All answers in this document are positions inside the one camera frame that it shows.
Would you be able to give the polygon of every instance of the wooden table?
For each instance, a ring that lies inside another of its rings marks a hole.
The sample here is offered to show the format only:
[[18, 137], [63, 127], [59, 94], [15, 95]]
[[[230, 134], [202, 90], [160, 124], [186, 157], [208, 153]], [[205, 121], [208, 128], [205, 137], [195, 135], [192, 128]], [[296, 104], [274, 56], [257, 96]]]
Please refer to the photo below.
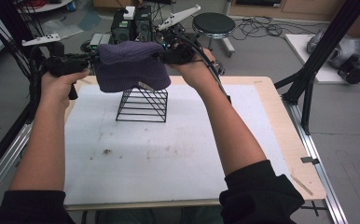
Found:
[[[172, 84], [185, 84], [182, 77], [171, 77]], [[221, 77], [224, 85], [254, 85], [257, 89], [261, 103], [264, 106], [271, 128], [276, 136], [276, 140], [280, 149], [284, 154], [290, 175], [293, 177], [293, 183], [296, 189], [301, 193], [303, 198], [308, 201], [323, 200], [325, 198], [325, 189], [316, 173], [314, 166], [308, 162], [303, 163], [300, 158], [308, 157], [305, 147], [299, 139], [298, 133], [289, 118], [287, 111], [284, 108], [280, 95], [273, 86], [272, 81], [268, 77]], [[97, 85], [96, 77], [86, 77], [79, 80], [76, 84], [76, 89], [82, 85]], [[66, 118], [68, 117], [74, 102], [71, 102], [66, 111]], [[217, 204], [218, 201], [209, 202], [208, 204]], [[171, 203], [171, 206], [183, 205], [201, 205], [198, 202], [178, 202]], [[119, 207], [137, 207], [137, 206], [159, 206], [156, 203], [144, 204], [119, 204], [112, 205], [110, 208]], [[107, 207], [93, 206], [93, 208], [86, 206], [67, 207], [68, 210], [81, 209], [104, 209]]]

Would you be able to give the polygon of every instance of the black wire rack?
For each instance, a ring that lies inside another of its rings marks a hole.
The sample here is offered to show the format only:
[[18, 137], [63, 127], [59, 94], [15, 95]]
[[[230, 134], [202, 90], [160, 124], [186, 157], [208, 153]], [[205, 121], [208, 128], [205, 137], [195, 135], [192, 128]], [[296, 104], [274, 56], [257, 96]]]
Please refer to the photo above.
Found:
[[133, 87], [122, 93], [116, 120], [166, 122], [168, 92]]

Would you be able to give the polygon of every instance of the dark purple towel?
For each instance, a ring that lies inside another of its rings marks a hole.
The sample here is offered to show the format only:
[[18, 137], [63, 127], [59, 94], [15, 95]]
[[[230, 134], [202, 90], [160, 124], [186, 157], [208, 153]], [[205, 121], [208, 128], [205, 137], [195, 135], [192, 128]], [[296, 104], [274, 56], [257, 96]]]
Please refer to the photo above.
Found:
[[126, 41], [118, 45], [99, 45], [101, 61], [94, 67], [101, 91], [125, 91], [139, 86], [139, 82], [155, 91], [166, 89], [171, 80], [165, 66], [151, 57], [162, 50], [163, 47], [154, 42]]

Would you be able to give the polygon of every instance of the person's left hand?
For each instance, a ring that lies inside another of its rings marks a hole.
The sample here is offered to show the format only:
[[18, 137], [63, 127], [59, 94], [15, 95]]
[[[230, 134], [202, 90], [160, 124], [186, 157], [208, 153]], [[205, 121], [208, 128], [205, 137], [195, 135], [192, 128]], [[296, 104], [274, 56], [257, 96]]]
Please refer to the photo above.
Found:
[[41, 100], [40, 104], [69, 106], [69, 92], [73, 83], [86, 77], [89, 69], [79, 73], [73, 73], [61, 77], [54, 77], [49, 72], [41, 79]]

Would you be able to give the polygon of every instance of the white shelf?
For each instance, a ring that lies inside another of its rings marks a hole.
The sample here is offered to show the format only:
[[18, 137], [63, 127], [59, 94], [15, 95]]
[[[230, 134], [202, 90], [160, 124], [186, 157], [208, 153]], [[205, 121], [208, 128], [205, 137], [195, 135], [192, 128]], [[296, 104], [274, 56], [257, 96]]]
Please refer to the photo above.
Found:
[[35, 10], [33, 10], [32, 7], [25, 7], [24, 9], [29, 13], [44, 12], [44, 11], [50, 11], [50, 10], [53, 10], [53, 9], [56, 9], [59, 7], [64, 7], [71, 2], [73, 2], [73, 0], [62, 0], [62, 2], [59, 4], [46, 4], [43, 7], [35, 8]]

